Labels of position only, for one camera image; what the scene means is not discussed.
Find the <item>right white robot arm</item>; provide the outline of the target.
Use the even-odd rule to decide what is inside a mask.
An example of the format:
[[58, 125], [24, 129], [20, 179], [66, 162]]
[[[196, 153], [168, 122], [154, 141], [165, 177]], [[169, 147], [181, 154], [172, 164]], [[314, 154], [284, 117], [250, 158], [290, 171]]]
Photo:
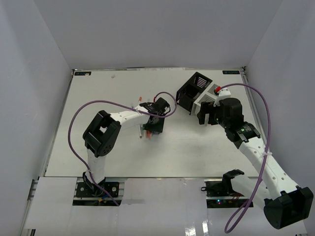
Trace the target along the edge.
[[197, 114], [200, 124], [220, 125], [227, 138], [251, 162], [265, 186], [256, 186], [243, 171], [238, 169], [225, 173], [222, 189], [228, 196], [240, 193], [251, 198], [260, 207], [267, 221], [275, 229], [281, 229], [308, 218], [314, 195], [310, 188], [300, 187], [280, 167], [272, 156], [265, 152], [264, 141], [254, 125], [244, 120], [241, 102], [226, 98], [218, 103], [202, 102]]

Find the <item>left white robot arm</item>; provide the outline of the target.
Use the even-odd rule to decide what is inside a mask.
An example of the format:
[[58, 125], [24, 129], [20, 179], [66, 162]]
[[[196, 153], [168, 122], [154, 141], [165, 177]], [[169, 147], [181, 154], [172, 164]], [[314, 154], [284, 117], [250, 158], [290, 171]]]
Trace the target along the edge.
[[170, 105], [163, 98], [155, 102], [140, 103], [135, 107], [135, 111], [99, 111], [83, 134], [90, 168], [85, 174], [89, 181], [88, 192], [93, 196], [103, 193], [105, 159], [114, 148], [119, 132], [135, 126], [140, 129], [140, 134], [160, 134], [163, 131], [164, 116], [168, 112]]

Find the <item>brown capped white marker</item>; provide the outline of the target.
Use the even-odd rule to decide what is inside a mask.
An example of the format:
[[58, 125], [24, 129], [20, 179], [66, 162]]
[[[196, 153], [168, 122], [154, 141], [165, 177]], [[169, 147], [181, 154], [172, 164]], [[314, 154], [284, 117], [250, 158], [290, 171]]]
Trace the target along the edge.
[[139, 138], [142, 139], [142, 137], [143, 137], [142, 125], [138, 125], [138, 131], [139, 131]]

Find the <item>white slotted container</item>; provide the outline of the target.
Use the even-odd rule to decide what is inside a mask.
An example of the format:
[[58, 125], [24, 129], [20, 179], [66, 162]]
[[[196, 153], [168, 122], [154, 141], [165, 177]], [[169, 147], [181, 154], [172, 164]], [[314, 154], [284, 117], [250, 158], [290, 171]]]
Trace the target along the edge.
[[198, 94], [192, 106], [191, 110], [192, 115], [197, 115], [199, 113], [202, 102], [215, 102], [218, 96], [215, 94], [215, 89], [217, 87], [218, 85], [212, 82], [205, 88], [205, 90], [202, 93]]

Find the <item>black slotted container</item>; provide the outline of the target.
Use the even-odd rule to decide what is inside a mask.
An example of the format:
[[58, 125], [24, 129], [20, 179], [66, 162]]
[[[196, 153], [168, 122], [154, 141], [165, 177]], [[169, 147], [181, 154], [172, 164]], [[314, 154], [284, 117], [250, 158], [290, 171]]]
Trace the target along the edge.
[[177, 104], [191, 115], [194, 102], [212, 82], [212, 79], [195, 72], [177, 91]]

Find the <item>right blue table label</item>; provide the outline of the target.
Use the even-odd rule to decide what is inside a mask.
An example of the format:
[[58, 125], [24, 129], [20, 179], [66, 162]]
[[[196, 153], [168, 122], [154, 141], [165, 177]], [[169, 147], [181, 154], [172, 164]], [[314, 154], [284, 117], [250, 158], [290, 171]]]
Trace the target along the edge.
[[225, 75], [237, 75], [237, 74], [240, 74], [240, 71], [238, 71], [238, 70], [223, 70], [222, 73]]

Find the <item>blue table label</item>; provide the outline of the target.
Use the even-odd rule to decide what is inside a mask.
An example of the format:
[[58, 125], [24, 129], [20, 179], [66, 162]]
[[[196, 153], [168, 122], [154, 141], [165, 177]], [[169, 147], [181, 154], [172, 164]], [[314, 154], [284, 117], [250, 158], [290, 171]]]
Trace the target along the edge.
[[90, 71], [75, 71], [74, 76], [91, 76]]
[[238, 71], [238, 70], [223, 70], [222, 73], [225, 75], [237, 75], [237, 74], [240, 74], [240, 71]]

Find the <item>left blue table label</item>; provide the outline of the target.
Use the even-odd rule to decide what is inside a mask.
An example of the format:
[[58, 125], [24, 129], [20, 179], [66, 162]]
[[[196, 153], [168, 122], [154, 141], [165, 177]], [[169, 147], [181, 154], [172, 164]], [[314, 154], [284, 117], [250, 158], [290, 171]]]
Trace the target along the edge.
[[74, 76], [91, 76], [90, 71], [75, 71]]

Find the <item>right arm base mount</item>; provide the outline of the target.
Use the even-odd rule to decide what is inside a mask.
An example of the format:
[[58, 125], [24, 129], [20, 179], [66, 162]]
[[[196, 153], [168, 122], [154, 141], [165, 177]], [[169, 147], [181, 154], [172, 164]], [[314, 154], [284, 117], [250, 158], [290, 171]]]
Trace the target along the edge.
[[241, 170], [235, 169], [223, 174], [220, 180], [208, 180], [200, 188], [206, 194], [208, 209], [239, 208], [248, 199], [232, 189], [231, 180], [244, 175]]

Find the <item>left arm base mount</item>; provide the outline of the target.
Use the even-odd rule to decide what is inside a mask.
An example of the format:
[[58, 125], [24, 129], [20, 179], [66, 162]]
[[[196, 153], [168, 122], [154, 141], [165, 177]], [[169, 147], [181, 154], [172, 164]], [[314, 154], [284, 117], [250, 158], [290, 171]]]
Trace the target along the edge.
[[124, 195], [124, 181], [116, 178], [106, 178], [99, 184], [104, 190], [90, 188], [83, 177], [77, 179], [73, 197], [73, 206], [84, 207], [118, 207]]

